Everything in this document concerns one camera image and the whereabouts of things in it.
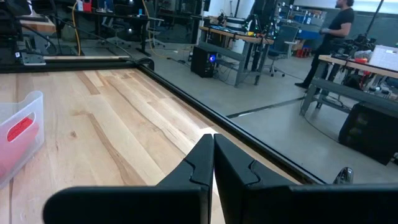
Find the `table leg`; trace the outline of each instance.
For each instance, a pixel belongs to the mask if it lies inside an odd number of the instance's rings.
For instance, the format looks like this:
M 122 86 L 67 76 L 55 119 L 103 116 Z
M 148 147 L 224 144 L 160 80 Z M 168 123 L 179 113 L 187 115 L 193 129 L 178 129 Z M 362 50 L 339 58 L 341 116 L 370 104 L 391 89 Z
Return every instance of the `table leg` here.
M 146 40 L 146 38 L 147 38 L 147 23 L 148 23 L 149 21 L 147 21 L 147 22 L 145 22 L 143 25 L 142 25 L 142 30 L 141 30 L 141 48 L 136 48 L 136 50 L 138 50 L 139 52 L 141 52 L 141 53 L 143 53 L 144 55 L 146 55 L 147 57 L 151 57 L 152 55 L 151 54 L 148 54 L 146 51 L 145 51 L 145 45 L 146 45 L 146 43 L 145 43 L 145 40 Z
M 314 78 L 322 78 L 323 72 L 325 71 L 327 65 L 328 64 L 326 62 L 320 61 Z M 308 89 L 307 95 L 304 99 L 303 105 L 300 109 L 300 115 L 305 116 L 305 113 L 307 112 L 308 108 L 310 107 L 310 104 L 313 101 L 313 97 L 315 96 L 316 90 L 317 87 L 311 84 L 310 88 Z
M 34 35 L 35 48 L 36 48 L 37 50 L 40 50 L 40 52 L 41 52 L 42 54 L 48 54 L 49 52 L 47 51 L 47 49 L 46 49 L 45 46 L 46 46 L 47 44 L 49 44 L 49 43 L 48 43 L 45 39 L 39 37 L 39 36 L 36 35 L 36 34 L 32 34 L 32 35 Z
M 267 60 L 266 58 L 267 58 L 267 55 L 268 55 L 268 50 L 269 50 L 269 44 L 266 44 L 265 47 L 262 50 L 260 66 L 257 69 L 257 72 L 259 72 L 260 74 L 258 76 L 256 76 L 256 82 L 254 83 L 255 85 L 259 84 L 260 77 L 261 77 L 261 72 L 262 72 L 262 69 L 264 68 L 264 64 L 266 63 L 266 60 Z
M 245 63 L 246 63 L 246 58 L 248 57 L 249 47 L 250 47 L 250 43 L 245 42 L 244 47 L 243 47 L 243 53 L 242 53 L 243 59 L 242 59 L 242 61 L 239 62 L 239 68 L 238 68 L 238 72 L 236 74 L 235 87 L 238 87 L 238 85 L 242 81 L 241 79 L 243 76 L 243 71 L 245 69 Z
M 248 65 L 249 65 L 249 61 L 250 61 L 250 56 L 251 56 L 251 50 L 253 48 L 254 44 L 249 44 L 249 50 L 247 53 L 245 53 L 245 51 L 243 50 L 243 54 L 246 57 L 246 61 L 244 64 L 244 69 L 248 69 Z
M 327 70 L 326 72 L 329 71 L 329 66 L 326 65 L 325 69 Z M 340 69 L 340 65 L 339 64 L 334 64 L 333 68 L 331 68 L 331 71 L 329 73 L 328 76 L 328 81 L 335 81 L 336 75 L 338 73 L 338 70 Z M 319 99 L 323 99 L 324 97 L 329 95 L 329 91 L 327 90 L 322 90 L 320 93 L 320 97 Z M 320 109 L 322 107 L 322 103 L 317 103 L 317 109 Z
M 292 48 L 293 48 L 293 45 L 289 44 L 289 49 L 287 51 L 287 59 L 290 59 L 290 57 L 292 56 Z

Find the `cable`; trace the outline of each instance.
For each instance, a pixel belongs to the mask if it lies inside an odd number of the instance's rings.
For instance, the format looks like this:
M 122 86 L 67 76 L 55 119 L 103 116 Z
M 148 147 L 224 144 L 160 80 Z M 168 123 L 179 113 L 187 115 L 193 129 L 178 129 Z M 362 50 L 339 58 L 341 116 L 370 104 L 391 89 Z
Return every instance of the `cable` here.
M 92 34 L 92 33 L 90 33 L 90 32 L 84 31 L 84 30 L 82 30 L 81 28 L 77 28 L 77 27 L 75 27 L 74 25 L 72 25 L 72 24 L 70 24 L 70 23 L 68 23 L 68 22 L 65 22 L 64 20 L 62 20 L 61 18 L 59 18 L 59 17 L 57 17 L 57 16 L 52 16 L 52 15 L 47 15 L 47 16 L 53 17 L 53 18 L 57 19 L 58 21 L 61 21 L 61 22 L 63 22 L 64 24 L 66 24 L 66 25 L 68 25 L 68 26 L 70 26 L 70 27 L 72 27 L 72 28 L 74 28 L 74 29 L 77 29 L 77 30 L 80 31 L 80 32 L 83 32 L 83 33 L 85 33 L 85 34 L 88 34 L 88 35 L 92 35 L 92 36 L 94 36 L 94 37 L 97 37 L 97 38 L 99 38 L 99 39 L 101 39 L 101 40 L 103 40 L 103 41 L 105 41 L 105 42 L 107 42 L 107 43 L 109 43 L 109 44 L 111 44 L 111 45 L 113 45 L 113 46 L 115 46 L 115 47 L 121 49 L 124 53 L 126 53 L 126 54 L 131 58 L 131 60 L 135 61 L 135 60 L 134 60 L 134 57 L 133 57 L 127 50 L 125 50 L 124 48 L 122 48 L 122 47 L 120 47 L 120 46 L 118 46 L 118 45 L 116 45 L 116 44 L 114 44 L 114 43 L 108 41 L 107 39 L 105 39 L 105 38 L 103 38 L 103 37 L 100 37 L 100 36 L 98 36 L 98 35 Z
M 76 29 L 76 22 L 75 22 L 75 9 L 76 9 L 76 5 L 77 5 L 77 1 L 75 2 L 75 4 L 73 5 L 73 9 L 72 9 L 72 21 L 73 21 L 73 25 L 75 26 L 75 34 L 76 34 L 76 41 L 77 41 L 77 46 L 79 48 L 79 55 L 81 54 L 81 47 L 80 47 L 80 38 L 79 38 L 79 33 L 77 32 Z
M 186 62 L 185 63 L 183 62 L 183 60 L 175 60 L 172 57 L 167 57 L 167 60 L 173 60 L 174 62 L 180 63 L 180 64 L 184 65 L 187 68 L 191 68 L 191 66 L 188 66 Z
M 301 107 L 303 106 L 304 99 L 301 100 L 300 110 L 301 110 Z M 319 131 L 321 134 L 323 134 L 324 136 L 330 138 L 330 139 L 333 140 L 334 142 L 337 142 L 338 144 L 340 144 L 338 141 L 336 141 L 336 139 L 333 139 L 332 137 L 330 137 L 329 135 L 327 135 L 326 133 L 324 133 L 323 131 L 321 131 L 319 128 L 315 127 L 315 125 L 313 125 L 313 124 L 305 117 L 305 115 L 303 115 L 303 118 L 304 118 L 304 120 L 305 120 L 311 127 L 315 128 L 315 129 L 316 129 L 317 131 Z
M 60 39 L 58 38 L 58 36 L 57 36 L 57 41 L 58 41 L 58 47 L 60 48 L 60 51 L 61 51 L 61 55 L 63 55 L 63 53 L 62 53 L 62 48 L 61 48 L 61 44 L 60 44 Z
M 341 102 L 339 99 L 335 98 L 334 96 L 326 96 L 326 98 L 324 100 L 327 100 L 330 103 L 334 103 L 335 105 L 339 104 L 340 107 L 344 108 L 344 103 Z
M 58 55 L 58 48 L 57 48 L 57 46 L 56 46 L 50 39 L 48 39 L 48 38 L 47 38 L 46 36 L 44 36 L 43 34 L 37 32 L 36 30 L 30 28 L 30 27 L 27 26 L 27 25 L 21 24 L 21 27 L 23 27 L 23 28 L 25 28 L 25 29 L 28 29 L 28 30 L 32 31 L 33 33 L 37 34 L 39 37 L 41 37 L 41 38 L 45 39 L 46 41 L 48 41 L 48 42 L 54 47 L 54 49 L 55 49 L 55 54 L 44 55 L 44 54 L 41 54 L 41 53 L 38 53 L 38 52 L 28 52 L 28 51 L 26 51 L 26 50 L 23 50 L 23 51 L 21 51 L 21 52 L 26 52 L 26 53 L 28 53 L 28 54 L 36 54 L 36 55 L 41 55 L 41 56 L 53 56 L 53 55 Z

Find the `concrete floor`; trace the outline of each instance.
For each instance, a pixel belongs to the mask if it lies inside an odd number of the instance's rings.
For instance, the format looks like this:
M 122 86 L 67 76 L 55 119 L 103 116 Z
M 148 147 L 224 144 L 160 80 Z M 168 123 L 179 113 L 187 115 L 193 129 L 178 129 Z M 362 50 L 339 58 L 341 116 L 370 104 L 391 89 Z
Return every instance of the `concrete floor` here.
M 133 56 L 144 57 L 134 48 L 135 46 L 129 50 Z M 253 77 L 247 77 L 239 88 L 235 88 L 228 85 L 234 82 L 234 72 L 226 71 L 222 74 L 225 71 L 222 68 L 220 79 L 225 81 L 223 83 L 214 78 L 200 78 L 191 73 L 189 64 L 183 65 L 164 58 L 187 60 L 189 51 L 184 50 L 186 48 L 182 44 L 167 44 L 166 50 L 155 50 L 162 57 L 154 55 L 149 47 L 147 51 L 153 55 L 155 71 L 159 75 L 225 116 L 282 104 L 232 120 L 325 182 L 332 182 L 337 173 L 346 166 L 354 169 L 355 183 L 398 182 L 397 165 L 390 163 L 384 166 L 336 142 L 347 114 L 327 106 L 315 110 L 315 104 L 311 105 L 306 115 L 308 121 L 329 137 L 299 116 L 301 101 L 294 99 L 303 97 L 304 92 L 294 86 L 294 83 L 302 82 L 306 77 L 311 58 L 292 57 L 279 60 L 276 65 L 289 74 L 286 77 L 270 77 L 264 69 L 258 86 L 253 85 Z M 106 49 L 86 48 L 84 51 L 86 55 L 112 55 Z M 112 51 L 119 55 L 125 54 L 119 49 Z M 344 101 L 351 105 L 355 103 L 348 99 Z

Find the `computer tower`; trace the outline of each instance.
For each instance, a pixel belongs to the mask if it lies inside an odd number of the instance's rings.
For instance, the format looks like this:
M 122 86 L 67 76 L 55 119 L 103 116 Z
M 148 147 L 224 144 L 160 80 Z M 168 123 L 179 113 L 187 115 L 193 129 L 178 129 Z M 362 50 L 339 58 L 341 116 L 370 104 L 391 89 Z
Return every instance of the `computer tower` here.
M 339 142 L 387 165 L 398 152 L 398 114 L 368 103 L 354 105 Z
M 202 78 L 211 78 L 214 74 L 216 52 L 208 52 L 200 47 L 193 48 L 191 72 Z

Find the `clear plastic bin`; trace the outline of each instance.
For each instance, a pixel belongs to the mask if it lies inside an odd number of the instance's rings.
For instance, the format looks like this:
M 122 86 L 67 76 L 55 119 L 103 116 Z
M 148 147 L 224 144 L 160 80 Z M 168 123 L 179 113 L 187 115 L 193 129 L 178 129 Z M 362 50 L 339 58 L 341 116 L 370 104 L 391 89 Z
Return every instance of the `clear plastic bin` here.
M 20 103 L 0 103 L 0 189 L 44 143 L 43 93 Z

